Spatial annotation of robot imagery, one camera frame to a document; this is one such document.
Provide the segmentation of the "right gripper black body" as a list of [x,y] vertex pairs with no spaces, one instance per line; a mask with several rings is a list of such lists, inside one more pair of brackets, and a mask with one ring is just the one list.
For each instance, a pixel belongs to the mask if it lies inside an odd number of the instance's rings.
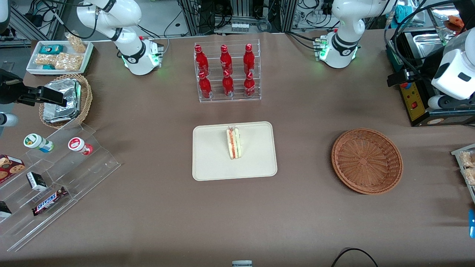
[[25,86],[22,78],[0,70],[0,103],[2,105],[18,103],[34,106],[37,103],[36,95],[30,92],[30,87]]

